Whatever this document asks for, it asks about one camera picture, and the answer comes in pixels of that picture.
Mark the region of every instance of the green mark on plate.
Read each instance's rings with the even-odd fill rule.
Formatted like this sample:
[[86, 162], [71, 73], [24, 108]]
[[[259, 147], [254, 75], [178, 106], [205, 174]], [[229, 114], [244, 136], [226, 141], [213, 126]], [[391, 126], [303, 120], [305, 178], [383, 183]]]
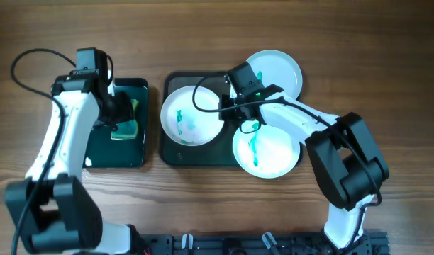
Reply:
[[261, 71], [259, 71], [257, 73], [257, 79], [259, 79], [260, 81], [262, 81], [262, 72]]
[[181, 110], [177, 110], [176, 112], [177, 112], [177, 116], [176, 116], [176, 121], [177, 121], [177, 124], [176, 124], [177, 132], [178, 132], [180, 135], [182, 135], [182, 131], [179, 130], [179, 123], [182, 121]]
[[259, 126], [260, 126], [259, 123], [253, 124], [252, 127], [253, 127], [254, 130], [256, 130], [255, 131], [255, 135], [253, 136], [253, 138], [248, 143], [248, 145], [252, 147], [252, 151], [253, 151], [253, 165], [254, 166], [258, 166], [256, 141], [257, 141], [257, 137], [258, 137], [258, 130], [257, 129], [258, 129]]

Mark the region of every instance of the sponge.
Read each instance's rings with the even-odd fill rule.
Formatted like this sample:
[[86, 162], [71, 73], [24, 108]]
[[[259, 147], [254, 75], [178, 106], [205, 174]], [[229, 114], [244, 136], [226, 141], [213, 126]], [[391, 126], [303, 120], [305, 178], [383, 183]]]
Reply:
[[[131, 99], [133, 107], [133, 113], [135, 114], [135, 110], [138, 106], [138, 100]], [[111, 139], [112, 140], [128, 140], [135, 139], [138, 135], [138, 124], [137, 120], [129, 120], [124, 123], [116, 124], [118, 127], [117, 131], [111, 131]]]

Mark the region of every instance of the white plate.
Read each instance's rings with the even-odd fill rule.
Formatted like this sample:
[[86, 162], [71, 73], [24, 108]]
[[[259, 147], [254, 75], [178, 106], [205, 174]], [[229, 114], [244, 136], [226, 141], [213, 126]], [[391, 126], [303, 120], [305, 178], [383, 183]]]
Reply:
[[247, 59], [253, 72], [265, 86], [275, 84], [288, 96], [296, 99], [302, 90], [302, 73], [299, 65], [287, 53], [278, 50], [263, 50]]
[[[203, 145], [219, 134], [223, 121], [218, 113], [197, 110], [191, 101], [195, 86], [185, 86], [173, 91], [160, 111], [160, 122], [165, 133], [173, 141], [187, 146]], [[198, 107], [218, 109], [218, 96], [209, 89], [199, 87], [195, 101]]]
[[[245, 121], [244, 132], [255, 130], [257, 121]], [[285, 131], [263, 125], [250, 134], [236, 130], [233, 153], [239, 165], [248, 173], [260, 178], [278, 178], [285, 175], [299, 160], [301, 145]]]

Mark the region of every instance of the dark green tray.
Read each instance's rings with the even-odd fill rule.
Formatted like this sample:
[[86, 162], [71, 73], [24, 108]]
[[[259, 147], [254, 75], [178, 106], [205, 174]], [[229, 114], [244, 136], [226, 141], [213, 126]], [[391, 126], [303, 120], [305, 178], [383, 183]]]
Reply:
[[[214, 72], [172, 72], [164, 84], [163, 100], [175, 90], [191, 86]], [[202, 84], [217, 96], [230, 93], [230, 84], [223, 77], [209, 78]], [[171, 140], [160, 128], [159, 156], [171, 166], [239, 166], [233, 155], [233, 136], [239, 128], [235, 121], [226, 121], [220, 133], [210, 142], [199, 146], [184, 146]]]
[[[131, 99], [138, 100], [135, 110], [138, 136], [130, 140], [112, 140], [110, 128], [92, 130], [83, 162], [84, 168], [129, 168], [143, 165], [148, 120], [148, 83], [141, 78], [116, 78], [115, 92], [118, 91], [125, 91]], [[91, 166], [85, 164], [87, 158], [91, 160]]]

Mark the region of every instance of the wooden table surface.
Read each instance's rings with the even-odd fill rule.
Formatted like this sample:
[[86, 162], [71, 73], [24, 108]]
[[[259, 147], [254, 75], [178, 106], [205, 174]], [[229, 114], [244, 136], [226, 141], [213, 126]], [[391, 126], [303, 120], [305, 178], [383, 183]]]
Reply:
[[[263, 180], [239, 168], [172, 168], [157, 153], [170, 72], [227, 70], [277, 49], [302, 68], [302, 101], [359, 113], [390, 167], [383, 203], [369, 210], [365, 228], [388, 232], [392, 254], [434, 254], [434, 1], [52, 2], [0, 0], [0, 254], [10, 252], [14, 231], [4, 189], [33, 163], [51, 111], [51, 102], [10, 80], [10, 64], [34, 47], [75, 59], [77, 48], [92, 46], [112, 56], [116, 77], [150, 85], [145, 165], [84, 171], [105, 220], [158, 234], [319, 231], [328, 201], [307, 156], [286, 176]], [[69, 70], [36, 53], [16, 73], [48, 91]]]

